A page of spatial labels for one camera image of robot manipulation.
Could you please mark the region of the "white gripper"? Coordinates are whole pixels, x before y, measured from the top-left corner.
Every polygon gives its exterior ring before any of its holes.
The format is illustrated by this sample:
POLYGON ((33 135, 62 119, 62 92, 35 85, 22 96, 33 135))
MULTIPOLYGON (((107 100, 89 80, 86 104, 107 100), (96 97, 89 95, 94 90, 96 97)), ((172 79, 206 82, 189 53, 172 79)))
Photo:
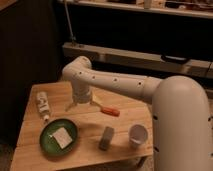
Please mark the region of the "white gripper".
MULTIPOLYGON (((72 90, 73 90, 72 97, 74 102, 68 104, 65 108, 65 111, 69 111, 71 108, 76 107, 77 103, 79 104, 88 103, 92 98, 92 92, 88 85, 73 86, 72 90)), ((101 108, 101 105, 98 102, 93 100, 90 101, 90 105, 101 108)))

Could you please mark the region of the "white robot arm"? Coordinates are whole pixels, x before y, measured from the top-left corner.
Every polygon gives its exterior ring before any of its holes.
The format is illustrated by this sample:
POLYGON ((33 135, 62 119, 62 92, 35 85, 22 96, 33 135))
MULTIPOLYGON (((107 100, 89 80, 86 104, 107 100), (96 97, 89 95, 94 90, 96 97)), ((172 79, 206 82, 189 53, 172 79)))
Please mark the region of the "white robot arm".
POLYGON ((62 74, 71 82, 76 103, 89 102, 94 86, 152 106, 155 171, 213 171, 210 105, 195 80, 97 71, 85 56, 67 64, 62 74))

